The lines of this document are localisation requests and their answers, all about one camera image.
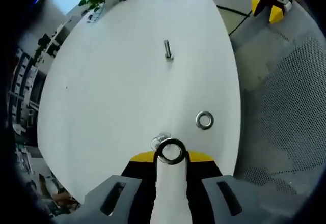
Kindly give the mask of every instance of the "black cable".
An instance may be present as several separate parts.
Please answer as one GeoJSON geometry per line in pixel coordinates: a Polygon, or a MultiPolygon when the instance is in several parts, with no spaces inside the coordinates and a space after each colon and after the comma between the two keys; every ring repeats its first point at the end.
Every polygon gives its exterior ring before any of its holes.
{"type": "Polygon", "coordinates": [[[242,23],[250,16],[251,13],[252,13],[252,11],[250,11],[249,14],[246,15],[246,17],[240,22],[240,24],[233,31],[231,31],[231,33],[229,34],[229,36],[231,36],[232,33],[234,33],[236,31],[236,29],[239,28],[240,25],[242,25],[242,23]]]}
{"type": "Polygon", "coordinates": [[[239,14],[239,15],[242,15],[242,16],[247,16],[247,14],[243,13],[243,12],[240,12],[240,11],[237,11],[235,9],[229,9],[227,7],[223,7],[223,6],[220,6],[220,5],[216,5],[219,9],[223,9],[223,10],[227,10],[227,11],[230,11],[230,12],[233,12],[233,13],[236,13],[236,14],[239,14]]]}

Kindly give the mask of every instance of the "perforated metal panel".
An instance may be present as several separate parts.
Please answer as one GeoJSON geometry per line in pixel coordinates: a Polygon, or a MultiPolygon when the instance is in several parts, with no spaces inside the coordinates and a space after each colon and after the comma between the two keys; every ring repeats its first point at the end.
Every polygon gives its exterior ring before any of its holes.
{"type": "Polygon", "coordinates": [[[308,196],[326,163],[325,38],[298,5],[283,23],[265,20],[231,38],[243,104],[234,176],[308,196]]]}

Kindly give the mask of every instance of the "table surface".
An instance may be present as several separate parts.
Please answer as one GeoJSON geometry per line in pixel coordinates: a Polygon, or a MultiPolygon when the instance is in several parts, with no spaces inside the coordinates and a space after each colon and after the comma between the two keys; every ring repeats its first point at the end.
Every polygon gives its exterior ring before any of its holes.
{"type": "Polygon", "coordinates": [[[38,145],[81,203],[121,174],[151,140],[171,133],[233,174],[240,134],[235,59],[213,0],[128,0],[73,29],[47,76],[38,145]],[[164,39],[174,61],[165,60],[164,39]],[[195,124],[207,110],[214,125],[195,124]]]}

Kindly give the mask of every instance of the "black slot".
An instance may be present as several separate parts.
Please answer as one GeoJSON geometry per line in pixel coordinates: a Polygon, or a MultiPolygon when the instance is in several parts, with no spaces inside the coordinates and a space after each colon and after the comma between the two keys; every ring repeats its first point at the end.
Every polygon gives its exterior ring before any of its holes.
{"type": "Polygon", "coordinates": [[[123,182],[118,182],[116,185],[112,188],[111,192],[106,197],[103,205],[101,206],[101,212],[105,215],[111,215],[114,211],[114,208],[117,204],[117,201],[126,186],[123,182]]]}
{"type": "Polygon", "coordinates": [[[228,204],[231,215],[235,216],[240,214],[242,212],[242,207],[229,185],[226,182],[218,182],[217,184],[228,204]]]}

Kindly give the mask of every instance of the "metal washer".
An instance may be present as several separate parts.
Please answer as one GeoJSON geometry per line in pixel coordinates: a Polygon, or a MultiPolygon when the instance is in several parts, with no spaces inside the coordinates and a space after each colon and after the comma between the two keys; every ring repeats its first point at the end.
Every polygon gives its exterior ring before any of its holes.
{"type": "Polygon", "coordinates": [[[207,129],[211,128],[212,125],[213,125],[213,123],[214,123],[214,117],[213,117],[213,115],[212,115],[210,112],[208,112],[208,111],[201,111],[201,112],[199,112],[199,113],[197,114],[197,116],[196,116],[196,125],[197,125],[200,129],[202,129],[202,130],[207,130],[207,129]],[[209,117],[209,123],[208,123],[207,125],[202,125],[202,124],[200,123],[200,118],[201,118],[202,116],[207,116],[207,117],[209,117]]]}

